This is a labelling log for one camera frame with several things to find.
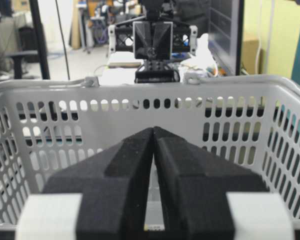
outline yellow wall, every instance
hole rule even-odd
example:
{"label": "yellow wall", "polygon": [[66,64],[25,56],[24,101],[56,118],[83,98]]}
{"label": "yellow wall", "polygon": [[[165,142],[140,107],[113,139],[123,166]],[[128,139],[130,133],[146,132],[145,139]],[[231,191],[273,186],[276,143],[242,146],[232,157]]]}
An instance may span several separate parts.
{"label": "yellow wall", "polygon": [[[263,0],[262,6],[262,53],[261,73],[268,47],[268,31],[271,14],[271,0]],[[244,30],[258,35],[260,1],[245,0]],[[291,78],[300,35],[300,6],[291,0],[275,0],[272,40],[268,62],[268,74]]]}

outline black pole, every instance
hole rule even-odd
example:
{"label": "black pole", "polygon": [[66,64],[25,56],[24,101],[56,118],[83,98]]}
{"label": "black pole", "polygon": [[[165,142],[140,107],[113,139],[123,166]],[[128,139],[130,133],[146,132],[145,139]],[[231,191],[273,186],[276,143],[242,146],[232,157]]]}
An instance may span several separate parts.
{"label": "black pole", "polygon": [[47,60],[47,48],[45,44],[44,29],[42,27],[38,0],[29,0],[33,21],[33,27],[38,46],[38,56],[40,60],[41,75],[44,80],[50,79],[49,66]]}

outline wire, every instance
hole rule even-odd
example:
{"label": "wire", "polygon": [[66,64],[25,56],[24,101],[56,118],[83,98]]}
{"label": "wire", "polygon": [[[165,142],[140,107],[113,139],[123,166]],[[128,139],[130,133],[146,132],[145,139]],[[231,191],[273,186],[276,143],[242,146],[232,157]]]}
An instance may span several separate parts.
{"label": "wire", "polygon": [[59,21],[60,33],[61,33],[62,44],[63,44],[63,51],[64,51],[64,57],[65,57],[65,65],[66,65],[66,73],[68,75],[68,80],[70,81],[70,72],[69,72],[69,63],[68,63],[67,49],[66,49],[66,44],[65,44],[64,33],[63,33],[63,30],[62,30],[62,26],[61,26],[61,19],[60,19],[60,12],[59,12],[58,0],[55,0],[55,5],[56,5],[56,11],[57,11],[57,14],[58,14],[58,21]]}
{"label": "wire", "polygon": [[268,74],[268,64],[269,64],[269,56],[270,56],[270,44],[272,40],[272,32],[274,26],[274,17],[275,17],[275,0],[271,1],[271,14],[270,14],[270,23],[269,23],[269,32],[268,32],[268,43],[266,47],[266,56],[264,63],[264,73]]}
{"label": "wire", "polygon": [[255,74],[259,73],[259,58],[260,58],[260,53],[261,53],[261,48],[262,48],[262,39],[261,39],[261,24],[262,24],[262,5],[263,5],[263,0],[260,0],[260,9],[259,9],[259,19],[258,19],[258,40],[259,40],[259,46],[258,46],[258,50],[256,51],[256,55],[255,55],[255,63],[254,63],[254,71]]}
{"label": "wire", "polygon": [[98,67],[93,71],[93,75],[95,76],[95,75],[96,75],[96,71],[98,71],[100,68],[105,68],[105,67],[107,67],[107,66],[108,66],[108,65],[106,65],[106,64],[98,66]]}

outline monitor screen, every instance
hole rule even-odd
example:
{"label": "monitor screen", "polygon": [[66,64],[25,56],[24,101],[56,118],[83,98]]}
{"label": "monitor screen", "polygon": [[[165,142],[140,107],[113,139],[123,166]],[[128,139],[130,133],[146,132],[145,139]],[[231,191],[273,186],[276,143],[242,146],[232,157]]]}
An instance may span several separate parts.
{"label": "monitor screen", "polygon": [[209,49],[228,76],[240,75],[244,0],[210,0]]}

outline cardboard box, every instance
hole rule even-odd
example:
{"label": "cardboard box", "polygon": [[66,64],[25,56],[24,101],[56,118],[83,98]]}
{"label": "cardboard box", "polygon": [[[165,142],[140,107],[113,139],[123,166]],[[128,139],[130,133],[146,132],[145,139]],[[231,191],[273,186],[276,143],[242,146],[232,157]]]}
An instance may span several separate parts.
{"label": "cardboard box", "polygon": [[241,62],[243,64],[243,67],[245,70],[250,74],[259,74],[259,72],[256,73],[255,71],[255,62],[256,62],[256,55],[258,51],[259,46],[259,40],[258,37],[254,34],[244,32],[243,33],[243,44],[242,44],[242,56],[241,56]]}
{"label": "cardboard box", "polygon": [[30,11],[29,0],[12,0],[12,8],[15,12]]}

